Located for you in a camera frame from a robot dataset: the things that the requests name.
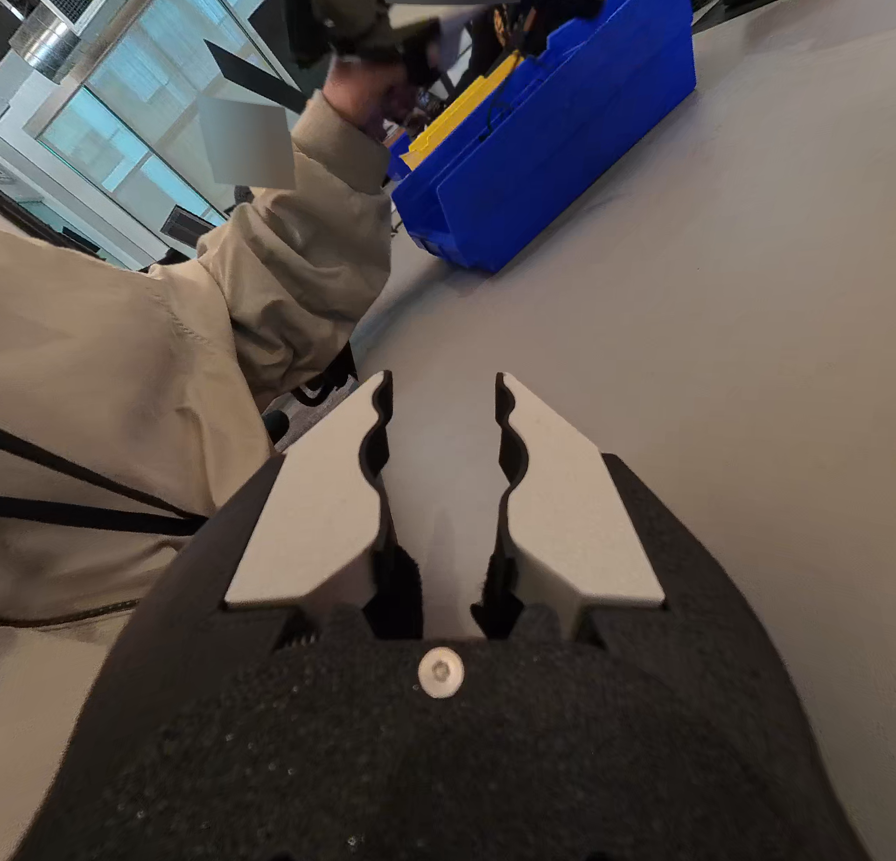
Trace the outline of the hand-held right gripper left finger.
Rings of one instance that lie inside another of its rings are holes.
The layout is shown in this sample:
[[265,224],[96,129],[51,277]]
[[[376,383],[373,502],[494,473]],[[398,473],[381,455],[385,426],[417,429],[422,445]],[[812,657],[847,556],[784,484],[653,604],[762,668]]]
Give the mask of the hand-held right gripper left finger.
[[225,595],[226,609],[361,609],[375,635],[423,635],[420,570],[399,546],[382,472],[393,378],[380,371],[292,443]]

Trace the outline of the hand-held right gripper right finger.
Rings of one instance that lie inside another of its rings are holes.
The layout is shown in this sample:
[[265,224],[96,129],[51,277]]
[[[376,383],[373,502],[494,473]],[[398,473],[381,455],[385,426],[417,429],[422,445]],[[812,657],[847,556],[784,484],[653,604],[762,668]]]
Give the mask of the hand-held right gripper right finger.
[[496,543],[471,606],[490,640],[542,605],[574,638],[591,609],[661,609],[666,594],[592,441],[515,376],[496,376],[498,461],[507,481]]

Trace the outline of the person's left forearm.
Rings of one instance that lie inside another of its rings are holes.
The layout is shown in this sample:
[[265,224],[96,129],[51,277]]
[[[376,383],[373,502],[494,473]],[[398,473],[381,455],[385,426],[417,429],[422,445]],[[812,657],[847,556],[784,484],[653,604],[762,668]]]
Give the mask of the person's left forearm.
[[322,91],[291,141],[293,189],[254,189],[196,258],[149,269],[182,329],[229,347],[258,404],[327,368],[391,270],[386,147]]

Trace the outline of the grey desk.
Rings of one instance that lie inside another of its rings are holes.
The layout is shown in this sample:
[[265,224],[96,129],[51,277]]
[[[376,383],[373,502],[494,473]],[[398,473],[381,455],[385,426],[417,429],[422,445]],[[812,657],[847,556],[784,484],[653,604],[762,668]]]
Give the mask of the grey desk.
[[785,660],[838,795],[894,859],[895,0],[698,33],[697,86],[494,276],[401,231],[359,324],[427,636],[476,635],[497,372],[617,455]]

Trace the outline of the person's left hand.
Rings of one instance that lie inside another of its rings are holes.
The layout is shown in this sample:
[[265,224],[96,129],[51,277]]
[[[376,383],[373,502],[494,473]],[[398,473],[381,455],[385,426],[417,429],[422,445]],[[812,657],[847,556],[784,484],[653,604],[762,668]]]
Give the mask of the person's left hand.
[[365,135],[384,142],[385,122],[401,124],[417,105],[419,89],[401,62],[333,57],[322,87],[330,107]]

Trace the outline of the yellow plastic bin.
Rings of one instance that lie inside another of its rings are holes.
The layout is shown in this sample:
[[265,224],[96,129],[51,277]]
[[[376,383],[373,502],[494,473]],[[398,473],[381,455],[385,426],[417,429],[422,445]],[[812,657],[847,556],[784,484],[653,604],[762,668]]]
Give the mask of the yellow plastic bin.
[[409,150],[400,156],[409,170],[413,171],[422,164],[483,101],[489,99],[523,59],[524,55],[513,51],[488,75],[476,77],[429,127],[410,142]]

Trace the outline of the large window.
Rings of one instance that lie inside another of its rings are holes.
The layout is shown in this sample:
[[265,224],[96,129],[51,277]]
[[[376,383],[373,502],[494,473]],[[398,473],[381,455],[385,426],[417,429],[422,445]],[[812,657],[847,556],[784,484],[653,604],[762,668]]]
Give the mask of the large window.
[[38,133],[57,159],[160,237],[175,207],[218,226],[234,205],[213,172],[201,99],[273,106],[228,80],[213,45],[269,76],[285,71],[251,26],[266,0],[146,0]]

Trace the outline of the person in beige jacket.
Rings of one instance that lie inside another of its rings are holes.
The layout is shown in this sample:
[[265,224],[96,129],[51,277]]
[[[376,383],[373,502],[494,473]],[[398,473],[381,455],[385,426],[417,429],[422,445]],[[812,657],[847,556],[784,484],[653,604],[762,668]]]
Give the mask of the person in beige jacket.
[[[132,495],[2,452],[2,497],[211,517],[272,455],[223,296],[2,233],[2,429]],[[2,859],[136,601],[187,538],[2,519]]]

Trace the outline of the blue plastic bin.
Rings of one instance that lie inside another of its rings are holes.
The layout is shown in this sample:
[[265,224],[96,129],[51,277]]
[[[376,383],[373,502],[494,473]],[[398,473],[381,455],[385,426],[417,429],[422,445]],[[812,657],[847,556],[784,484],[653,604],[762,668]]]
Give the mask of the blue plastic bin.
[[691,0],[606,0],[558,27],[394,189],[409,237],[500,271],[694,91],[692,17]]

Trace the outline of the metal air duct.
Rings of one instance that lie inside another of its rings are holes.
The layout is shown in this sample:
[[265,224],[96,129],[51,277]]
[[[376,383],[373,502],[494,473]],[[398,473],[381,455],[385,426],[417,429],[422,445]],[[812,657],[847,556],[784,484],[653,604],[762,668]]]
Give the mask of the metal air duct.
[[34,71],[60,84],[71,69],[81,42],[78,34],[50,8],[35,7],[10,38],[10,49]]

